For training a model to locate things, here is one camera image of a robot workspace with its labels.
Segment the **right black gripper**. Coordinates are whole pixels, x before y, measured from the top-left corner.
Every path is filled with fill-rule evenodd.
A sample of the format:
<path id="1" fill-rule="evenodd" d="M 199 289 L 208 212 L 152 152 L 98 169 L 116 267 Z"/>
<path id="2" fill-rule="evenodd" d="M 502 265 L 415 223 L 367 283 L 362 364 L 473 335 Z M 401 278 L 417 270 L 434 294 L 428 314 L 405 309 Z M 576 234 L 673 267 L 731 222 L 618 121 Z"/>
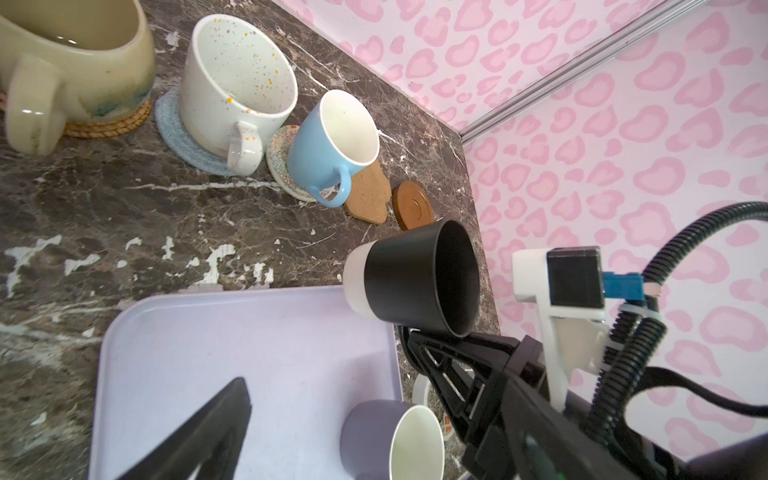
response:
<path id="1" fill-rule="evenodd" d="M 580 430 L 588 412 L 584 399 L 569 393 L 565 410 L 557 412 L 539 391 L 546 378 L 538 340 L 485 333 L 455 338 L 403 326 L 397 334 L 465 444 L 462 464 L 475 478 L 635 477 Z"/>

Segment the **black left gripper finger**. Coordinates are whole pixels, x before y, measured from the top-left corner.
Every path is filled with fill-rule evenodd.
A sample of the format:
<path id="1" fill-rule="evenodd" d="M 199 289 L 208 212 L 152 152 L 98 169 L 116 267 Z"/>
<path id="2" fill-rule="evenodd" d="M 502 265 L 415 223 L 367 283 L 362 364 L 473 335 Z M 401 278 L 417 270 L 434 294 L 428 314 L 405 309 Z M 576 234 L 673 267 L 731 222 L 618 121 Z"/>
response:
<path id="1" fill-rule="evenodd" d="M 251 413 L 246 381 L 236 377 L 122 477 L 232 479 Z"/>

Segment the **white mug lavender handle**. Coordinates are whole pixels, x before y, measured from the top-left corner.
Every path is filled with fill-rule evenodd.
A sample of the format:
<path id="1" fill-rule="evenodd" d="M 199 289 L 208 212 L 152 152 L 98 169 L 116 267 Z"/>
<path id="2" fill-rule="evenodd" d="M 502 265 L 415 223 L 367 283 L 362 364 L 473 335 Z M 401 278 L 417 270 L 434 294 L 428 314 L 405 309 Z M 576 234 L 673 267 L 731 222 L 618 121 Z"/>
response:
<path id="1" fill-rule="evenodd" d="M 441 479 L 445 462 L 442 427 L 424 405 L 365 401 L 344 422 L 340 458 L 354 479 Z"/>

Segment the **black mug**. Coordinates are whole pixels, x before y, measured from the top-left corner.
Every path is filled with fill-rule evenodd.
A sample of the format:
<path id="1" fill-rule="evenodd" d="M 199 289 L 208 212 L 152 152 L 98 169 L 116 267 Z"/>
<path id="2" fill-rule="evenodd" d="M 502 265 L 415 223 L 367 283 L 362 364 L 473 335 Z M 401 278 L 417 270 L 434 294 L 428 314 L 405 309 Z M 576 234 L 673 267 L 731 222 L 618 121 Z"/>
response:
<path id="1" fill-rule="evenodd" d="M 466 228 L 456 220 L 355 248 L 342 279 L 353 311 L 391 324 L 464 338 L 478 317 L 478 260 Z"/>

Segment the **brown round wooden coaster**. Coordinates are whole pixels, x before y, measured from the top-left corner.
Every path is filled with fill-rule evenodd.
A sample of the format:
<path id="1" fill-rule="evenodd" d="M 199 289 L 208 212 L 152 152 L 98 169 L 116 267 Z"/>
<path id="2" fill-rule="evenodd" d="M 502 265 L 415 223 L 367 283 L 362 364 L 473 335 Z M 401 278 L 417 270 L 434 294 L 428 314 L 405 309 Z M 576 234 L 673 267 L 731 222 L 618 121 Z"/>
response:
<path id="1" fill-rule="evenodd" d="M 404 231 L 426 226 L 435 221 L 434 211 L 424 188 L 414 181 L 404 181 L 393 191 L 393 209 Z"/>

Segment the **cork paw-shaped coaster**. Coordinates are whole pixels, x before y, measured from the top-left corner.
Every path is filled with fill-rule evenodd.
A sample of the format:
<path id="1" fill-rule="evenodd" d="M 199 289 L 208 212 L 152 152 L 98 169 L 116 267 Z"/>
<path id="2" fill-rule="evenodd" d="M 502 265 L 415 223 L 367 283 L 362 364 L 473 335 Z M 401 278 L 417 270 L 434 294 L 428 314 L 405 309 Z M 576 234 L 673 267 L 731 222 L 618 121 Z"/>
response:
<path id="1" fill-rule="evenodd" d="M 344 203 L 345 212 L 358 220 L 380 225 L 388 217 L 387 204 L 391 185 L 379 160 L 352 177 L 351 193 Z"/>

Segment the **multicolour woven round coaster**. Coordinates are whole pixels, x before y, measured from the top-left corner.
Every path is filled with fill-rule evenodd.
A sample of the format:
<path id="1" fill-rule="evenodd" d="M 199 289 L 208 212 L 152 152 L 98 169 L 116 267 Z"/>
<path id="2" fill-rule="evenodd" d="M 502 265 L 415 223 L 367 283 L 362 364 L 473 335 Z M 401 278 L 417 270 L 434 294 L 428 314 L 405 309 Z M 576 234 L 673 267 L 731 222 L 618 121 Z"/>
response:
<path id="1" fill-rule="evenodd" d="M 291 196 L 335 207 L 338 154 L 320 127 L 281 127 L 267 151 L 270 171 Z"/>

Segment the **white mug blue handle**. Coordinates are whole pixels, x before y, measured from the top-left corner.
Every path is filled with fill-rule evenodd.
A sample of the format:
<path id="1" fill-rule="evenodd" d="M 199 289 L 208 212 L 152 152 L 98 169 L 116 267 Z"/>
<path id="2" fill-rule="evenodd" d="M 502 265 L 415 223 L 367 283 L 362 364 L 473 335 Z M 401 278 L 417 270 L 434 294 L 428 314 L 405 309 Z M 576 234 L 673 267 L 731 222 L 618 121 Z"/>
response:
<path id="1" fill-rule="evenodd" d="M 326 92 L 298 129 L 286 165 L 292 180 L 317 202 L 337 208 L 352 177 L 374 163 L 380 140 L 367 108 L 350 93 Z"/>

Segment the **blue-grey woven round coaster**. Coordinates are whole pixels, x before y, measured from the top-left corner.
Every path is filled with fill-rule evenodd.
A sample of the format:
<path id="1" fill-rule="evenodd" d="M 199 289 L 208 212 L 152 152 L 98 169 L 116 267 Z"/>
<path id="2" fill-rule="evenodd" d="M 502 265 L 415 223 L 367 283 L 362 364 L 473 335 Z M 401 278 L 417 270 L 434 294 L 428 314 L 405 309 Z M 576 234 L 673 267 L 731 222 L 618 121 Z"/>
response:
<path id="1" fill-rule="evenodd" d="M 155 103 L 154 115 L 159 133 L 165 144 L 187 164 L 212 175 L 234 177 L 225 158 L 214 155 L 185 129 L 179 113 L 181 85 L 163 94 Z"/>

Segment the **woven rattan round coaster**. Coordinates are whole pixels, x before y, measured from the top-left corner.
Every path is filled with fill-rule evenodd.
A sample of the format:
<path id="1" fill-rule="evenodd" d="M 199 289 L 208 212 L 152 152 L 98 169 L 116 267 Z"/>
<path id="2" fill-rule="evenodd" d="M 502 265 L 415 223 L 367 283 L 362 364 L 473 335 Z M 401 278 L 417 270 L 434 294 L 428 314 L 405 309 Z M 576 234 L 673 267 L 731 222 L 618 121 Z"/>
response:
<path id="1" fill-rule="evenodd" d="M 151 93 L 148 93 L 134 112 L 112 120 L 97 121 L 95 123 L 67 122 L 62 136 L 86 140 L 114 138 L 138 128 L 148 118 L 150 112 Z"/>

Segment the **white speckled mug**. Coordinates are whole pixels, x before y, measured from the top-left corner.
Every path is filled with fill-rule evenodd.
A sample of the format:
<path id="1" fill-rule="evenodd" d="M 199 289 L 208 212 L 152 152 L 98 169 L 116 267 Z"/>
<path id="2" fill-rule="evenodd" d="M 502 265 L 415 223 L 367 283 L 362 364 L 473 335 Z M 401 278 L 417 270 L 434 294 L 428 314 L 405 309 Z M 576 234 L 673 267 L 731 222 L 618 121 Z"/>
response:
<path id="1" fill-rule="evenodd" d="M 212 14 L 193 29 L 181 82 L 179 114 L 191 137 L 249 176 L 298 101 L 293 69 L 256 26 Z"/>

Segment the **beige ceramic mug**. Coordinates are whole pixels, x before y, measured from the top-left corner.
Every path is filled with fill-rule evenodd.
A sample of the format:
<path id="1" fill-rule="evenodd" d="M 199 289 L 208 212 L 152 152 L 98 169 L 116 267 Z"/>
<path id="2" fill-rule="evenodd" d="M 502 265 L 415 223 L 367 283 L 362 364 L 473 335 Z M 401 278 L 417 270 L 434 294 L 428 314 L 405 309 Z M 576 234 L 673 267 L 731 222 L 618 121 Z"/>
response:
<path id="1" fill-rule="evenodd" d="M 1 4 L 1 108 L 18 152 L 48 155 L 67 122 L 134 112 L 154 74 L 152 34 L 137 1 Z"/>

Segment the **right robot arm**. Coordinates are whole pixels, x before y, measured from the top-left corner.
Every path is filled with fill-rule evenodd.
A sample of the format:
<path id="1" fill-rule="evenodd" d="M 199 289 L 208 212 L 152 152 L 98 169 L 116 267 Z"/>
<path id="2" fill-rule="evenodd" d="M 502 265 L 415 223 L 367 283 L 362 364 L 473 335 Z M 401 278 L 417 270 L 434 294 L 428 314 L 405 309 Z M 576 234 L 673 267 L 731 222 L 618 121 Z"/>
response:
<path id="1" fill-rule="evenodd" d="M 619 403 L 570 393 L 549 402 L 542 344 L 473 333 L 464 338 L 397 329 L 409 363 L 425 375 L 464 444 L 474 479 L 764 479 L 759 435 L 682 461 L 627 425 Z"/>

